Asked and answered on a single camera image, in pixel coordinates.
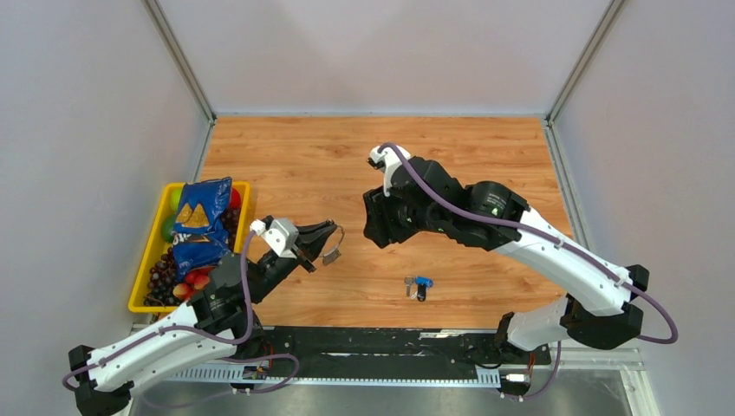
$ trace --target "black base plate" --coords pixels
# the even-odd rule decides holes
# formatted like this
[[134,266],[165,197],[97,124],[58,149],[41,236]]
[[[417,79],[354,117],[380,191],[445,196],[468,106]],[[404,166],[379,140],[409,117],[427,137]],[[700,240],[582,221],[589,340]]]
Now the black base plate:
[[[266,327],[264,339],[277,354],[299,359],[299,377],[473,380],[475,362],[529,361],[529,353],[501,354],[493,348],[493,333],[436,334],[443,335],[441,329]],[[533,354],[536,364],[551,363],[548,348]],[[283,377],[292,369],[290,361],[274,362],[269,375]]]

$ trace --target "gray floor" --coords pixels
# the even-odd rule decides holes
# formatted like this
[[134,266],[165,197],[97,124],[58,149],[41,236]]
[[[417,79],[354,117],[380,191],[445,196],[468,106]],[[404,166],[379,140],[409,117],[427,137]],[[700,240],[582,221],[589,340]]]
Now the gray floor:
[[[547,374],[534,373],[534,385]],[[221,384],[164,382],[146,397],[157,404],[186,403],[227,390]],[[132,415],[630,415],[620,375],[616,371],[562,371],[547,393],[524,403],[501,400],[478,388],[289,386],[263,395],[228,396],[179,409],[160,411],[138,403]]]

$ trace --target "green apple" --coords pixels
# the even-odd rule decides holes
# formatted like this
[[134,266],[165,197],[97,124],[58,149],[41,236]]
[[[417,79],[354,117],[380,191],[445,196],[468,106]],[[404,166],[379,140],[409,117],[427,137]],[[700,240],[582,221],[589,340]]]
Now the green apple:
[[176,212],[179,209],[179,200],[181,199],[181,188],[171,191],[171,211]]

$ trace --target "red apple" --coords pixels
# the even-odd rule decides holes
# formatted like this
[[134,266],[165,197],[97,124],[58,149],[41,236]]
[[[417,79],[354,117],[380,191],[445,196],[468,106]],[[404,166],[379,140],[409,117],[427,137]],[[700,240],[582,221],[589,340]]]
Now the red apple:
[[209,277],[207,275],[197,275],[194,279],[194,289],[199,290],[209,283]]
[[236,210],[243,204],[243,198],[240,197],[240,192],[237,191],[237,189],[232,188],[230,192],[230,203],[227,205],[227,208],[231,210]]
[[192,287],[188,284],[179,283],[173,288],[172,293],[174,296],[178,297],[178,299],[185,301],[192,297],[193,290]]
[[198,270],[192,270],[188,274],[186,274],[186,277],[184,277],[184,282],[187,282],[189,284],[194,284],[194,280],[196,280],[198,275],[199,275]]

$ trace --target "orange wire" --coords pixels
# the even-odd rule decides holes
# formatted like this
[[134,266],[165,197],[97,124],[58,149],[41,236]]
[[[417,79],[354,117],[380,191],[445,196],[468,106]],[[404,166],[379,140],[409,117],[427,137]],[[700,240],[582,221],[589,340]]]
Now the orange wire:
[[[270,345],[270,355],[273,355],[273,353],[275,351],[273,349],[273,344],[271,344],[270,341],[268,341],[268,345]],[[268,369],[269,370],[273,369],[273,359],[272,358],[270,360],[268,360]]]
[[536,356],[533,353],[530,353],[529,354],[529,366],[528,366],[528,369],[526,370],[529,374],[529,377],[533,375],[533,366],[535,364],[536,364]]

